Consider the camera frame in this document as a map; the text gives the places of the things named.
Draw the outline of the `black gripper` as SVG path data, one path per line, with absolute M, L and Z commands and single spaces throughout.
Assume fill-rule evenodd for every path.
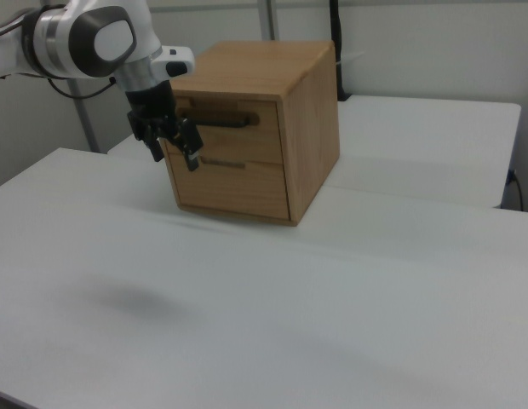
M 131 108 L 128 119 L 134 136 L 146 144 L 153 160 L 158 163 L 164 158 L 159 137 L 171 142 L 179 138 L 179 149 L 187 169 L 195 171 L 199 167 L 199 150 L 204 144 L 197 125 L 188 118 L 176 115 L 176 101 L 170 82 L 127 92 L 126 97 Z

